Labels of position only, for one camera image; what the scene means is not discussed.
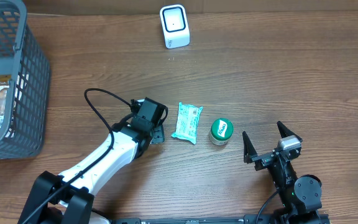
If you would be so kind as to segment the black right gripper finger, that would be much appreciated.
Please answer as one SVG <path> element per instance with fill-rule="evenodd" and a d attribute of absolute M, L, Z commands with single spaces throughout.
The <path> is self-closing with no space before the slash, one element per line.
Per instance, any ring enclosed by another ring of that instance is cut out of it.
<path fill-rule="evenodd" d="M 277 122 L 278 130 L 280 132 L 280 135 L 282 138 L 286 138 L 289 136 L 295 136 L 299 142 L 303 142 L 303 139 L 299 137 L 297 134 L 295 134 L 293 131 L 288 129 L 281 121 Z"/>
<path fill-rule="evenodd" d="M 244 142 L 244 162 L 250 164 L 257 157 L 257 152 L 245 131 L 242 132 L 242 138 Z"/>

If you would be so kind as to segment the green lid jar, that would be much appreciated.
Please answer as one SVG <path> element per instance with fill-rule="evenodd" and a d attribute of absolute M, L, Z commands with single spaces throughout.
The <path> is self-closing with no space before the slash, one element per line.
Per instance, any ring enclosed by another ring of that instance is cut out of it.
<path fill-rule="evenodd" d="M 217 145 L 223 146 L 228 143 L 234 132 L 234 126 L 230 120 L 219 118 L 211 125 L 209 140 Z"/>

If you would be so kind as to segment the teal tissue packet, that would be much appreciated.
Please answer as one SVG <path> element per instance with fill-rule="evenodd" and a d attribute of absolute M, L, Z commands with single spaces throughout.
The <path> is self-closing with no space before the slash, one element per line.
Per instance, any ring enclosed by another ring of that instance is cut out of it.
<path fill-rule="evenodd" d="M 184 105 L 179 102 L 177 125 L 172 137 L 196 144 L 197 128 L 202 110 L 202 106 Z"/>

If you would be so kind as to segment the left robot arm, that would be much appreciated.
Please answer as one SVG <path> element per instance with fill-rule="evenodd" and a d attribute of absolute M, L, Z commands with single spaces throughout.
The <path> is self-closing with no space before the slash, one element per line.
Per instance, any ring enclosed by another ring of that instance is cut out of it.
<path fill-rule="evenodd" d="M 58 175 L 45 171 L 36 178 L 19 223 L 109 223 L 93 209 L 96 194 L 151 144 L 164 142 L 167 114 L 168 108 L 154 100 L 132 100 L 131 113 L 111 126 L 90 155 Z"/>

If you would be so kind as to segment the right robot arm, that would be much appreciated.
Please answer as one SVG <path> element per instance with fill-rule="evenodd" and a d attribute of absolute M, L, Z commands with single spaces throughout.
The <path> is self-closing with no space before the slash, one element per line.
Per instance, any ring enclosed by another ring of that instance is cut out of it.
<path fill-rule="evenodd" d="M 322 183 L 315 175 L 298 177 L 291 161 L 301 154 L 303 139 L 277 122 L 281 135 L 277 147 L 259 155 L 244 131 L 244 162 L 253 164 L 256 171 L 267 169 L 272 177 L 275 192 L 265 201 L 254 218 L 255 223 L 324 223 L 329 218 L 319 215 L 322 208 Z M 262 217 L 262 212 L 275 196 L 279 196 L 283 208 Z"/>

